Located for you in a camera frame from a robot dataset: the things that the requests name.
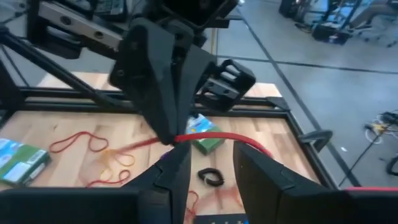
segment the blue label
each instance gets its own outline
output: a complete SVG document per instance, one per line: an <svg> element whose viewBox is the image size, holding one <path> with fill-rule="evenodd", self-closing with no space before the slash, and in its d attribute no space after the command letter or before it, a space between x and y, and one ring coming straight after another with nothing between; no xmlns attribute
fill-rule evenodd
<svg viewBox="0 0 398 224"><path fill-rule="evenodd" d="M8 139L0 139L0 168L10 161L21 145Z"/></svg>
<svg viewBox="0 0 398 224"><path fill-rule="evenodd" d="M187 133L203 133L213 128L215 125L206 119L203 115L199 114L198 118L190 118L188 120Z"/></svg>

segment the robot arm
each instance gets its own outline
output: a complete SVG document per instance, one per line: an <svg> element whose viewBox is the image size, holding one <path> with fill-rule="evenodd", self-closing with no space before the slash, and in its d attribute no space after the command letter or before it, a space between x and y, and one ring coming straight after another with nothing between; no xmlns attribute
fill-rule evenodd
<svg viewBox="0 0 398 224"><path fill-rule="evenodd" d="M249 69L232 60L217 66L216 57L200 48L208 24L236 5L150 0L122 30L67 1L34 1L27 38L65 58L77 58L88 47L114 59L110 84L132 101L163 144L172 144L185 132L196 93L202 105L228 111L256 82Z"/></svg>
<svg viewBox="0 0 398 224"><path fill-rule="evenodd" d="M115 60L109 82L131 102L102 95L5 27L1 42L101 106L138 108L163 144L184 133L195 94L204 106L229 110L255 83L252 72L202 50L203 30L235 0L148 0L127 30L65 0L31 1L27 38L76 59L81 49ZM247 144L234 144L234 170L250 223L394 223L396 192L326 189ZM190 181L190 146L175 145L121 189L27 188L0 194L1 223L182 223Z"/></svg>

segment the desk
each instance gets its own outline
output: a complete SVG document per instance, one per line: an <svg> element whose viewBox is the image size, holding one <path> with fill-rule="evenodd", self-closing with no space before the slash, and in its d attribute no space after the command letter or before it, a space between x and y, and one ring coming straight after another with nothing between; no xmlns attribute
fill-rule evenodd
<svg viewBox="0 0 398 224"><path fill-rule="evenodd" d="M107 83L107 74L75 73L83 81L95 88L114 90ZM47 75L39 86L68 88L51 75ZM268 83L257 83L247 96L280 96L276 86ZM259 141L275 159L288 168L298 172L315 182L318 182L301 148L295 141L287 123L283 119L273 118L210 118L223 131L249 136ZM17 112L0 130L0 137L48 148L52 142L65 139L79 131L89 131L97 136L109 139L110 148L119 148L129 143L148 139L154 133L141 116L136 114L92 114L92 113L60 113L60 112ZM62 186L79 187L85 183L79 178L79 173L86 167L88 161L97 157L87 150L88 138L84 137L60 154L52 154L53 162L32 183L32 186ZM136 177L155 163L161 155L170 150L170 146L153 144L129 152L136 158L136 163L130 167L132 178ZM207 167L219 169L225 184L221 189L236 186L233 169L233 142L227 140L221 147L209 156L203 156L198 150L192 149L192 173L190 190L200 197L215 192L197 177L197 172ZM113 168L122 169L117 163ZM188 196L187 206L192 204ZM243 213L244 210L234 198L218 198L197 211L198 215L225 213Z"/></svg>

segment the green and white box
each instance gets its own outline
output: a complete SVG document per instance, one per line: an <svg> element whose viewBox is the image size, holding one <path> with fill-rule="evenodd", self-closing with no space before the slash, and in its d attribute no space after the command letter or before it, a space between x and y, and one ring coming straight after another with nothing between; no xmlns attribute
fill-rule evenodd
<svg viewBox="0 0 398 224"><path fill-rule="evenodd" d="M46 150L0 138L0 181L3 183L28 186L50 161Z"/></svg>
<svg viewBox="0 0 398 224"><path fill-rule="evenodd" d="M198 117L193 116L188 118L187 134L205 133L205 132L221 132L221 130L213 124L209 119L202 114ZM208 155L216 148L224 143L225 139L197 139L193 140L192 144L203 154Z"/></svg>

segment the concrete floor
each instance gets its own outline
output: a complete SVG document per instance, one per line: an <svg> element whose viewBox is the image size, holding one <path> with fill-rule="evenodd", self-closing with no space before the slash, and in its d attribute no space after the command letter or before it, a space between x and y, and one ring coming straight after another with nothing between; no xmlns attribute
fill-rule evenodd
<svg viewBox="0 0 398 224"><path fill-rule="evenodd" d="M207 30L215 43L211 47L209 40L204 48L220 60L231 57L251 68L258 82L275 83L305 132L319 127L334 131L331 144L320 157L339 184L369 144L364 137L364 123L378 113L396 109L398 67L394 65L398 47L387 49L359 38L350 39L344 46L316 42L296 29L293 21L282 17L278 7L278 0L247 0L235 12L245 21L234 21L229 29L215 30L214 34ZM17 35L24 35L23 27L24 18L9 24ZM46 55L70 71L108 73L113 64L87 50L79 60ZM31 85L45 75L29 61L12 56ZM398 140L384 140L365 154L342 187L398 186L398 177L388 176L384 171L386 162L380 160L395 156Z"/></svg>

